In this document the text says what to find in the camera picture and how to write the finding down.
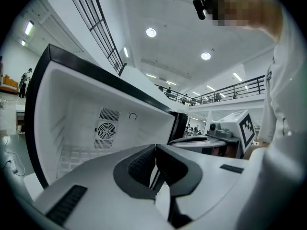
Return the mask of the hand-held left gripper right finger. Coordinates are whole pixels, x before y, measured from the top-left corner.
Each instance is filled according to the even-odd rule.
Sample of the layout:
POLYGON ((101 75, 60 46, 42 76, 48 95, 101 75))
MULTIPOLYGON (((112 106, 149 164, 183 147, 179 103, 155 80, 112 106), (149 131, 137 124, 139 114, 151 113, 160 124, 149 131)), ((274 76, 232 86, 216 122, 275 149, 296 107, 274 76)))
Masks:
POLYGON ((236 226, 248 190, 247 160, 156 145, 158 169, 169 186, 168 216, 156 226, 236 226))

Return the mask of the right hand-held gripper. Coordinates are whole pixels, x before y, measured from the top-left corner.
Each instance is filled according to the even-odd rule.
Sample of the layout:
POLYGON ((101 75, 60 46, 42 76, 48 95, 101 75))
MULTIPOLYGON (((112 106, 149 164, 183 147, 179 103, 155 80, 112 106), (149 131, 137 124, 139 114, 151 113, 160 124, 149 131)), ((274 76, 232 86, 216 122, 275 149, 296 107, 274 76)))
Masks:
POLYGON ((236 158, 242 158, 255 138, 249 110, 234 112, 212 122, 206 135, 179 138, 177 141, 182 142, 172 142, 170 145, 178 148, 214 148, 225 146, 226 142, 237 143, 236 158))

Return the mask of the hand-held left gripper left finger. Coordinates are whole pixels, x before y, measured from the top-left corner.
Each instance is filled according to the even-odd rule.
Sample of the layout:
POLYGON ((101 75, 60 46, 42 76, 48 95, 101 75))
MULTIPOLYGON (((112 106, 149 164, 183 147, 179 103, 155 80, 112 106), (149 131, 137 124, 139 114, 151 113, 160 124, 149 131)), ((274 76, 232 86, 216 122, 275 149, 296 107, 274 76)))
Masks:
POLYGON ((156 162, 177 158, 168 145, 125 149, 84 162, 49 185, 35 208, 66 230, 171 230, 149 181, 156 162))

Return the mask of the person's right hand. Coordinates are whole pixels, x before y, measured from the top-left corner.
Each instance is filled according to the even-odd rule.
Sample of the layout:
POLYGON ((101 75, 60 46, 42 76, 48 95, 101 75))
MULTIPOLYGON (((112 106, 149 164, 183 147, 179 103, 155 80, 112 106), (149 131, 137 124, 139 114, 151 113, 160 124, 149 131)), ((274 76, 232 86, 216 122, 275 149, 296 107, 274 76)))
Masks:
POLYGON ((224 157, 226 153, 227 147, 215 147, 212 149, 212 156, 224 157))

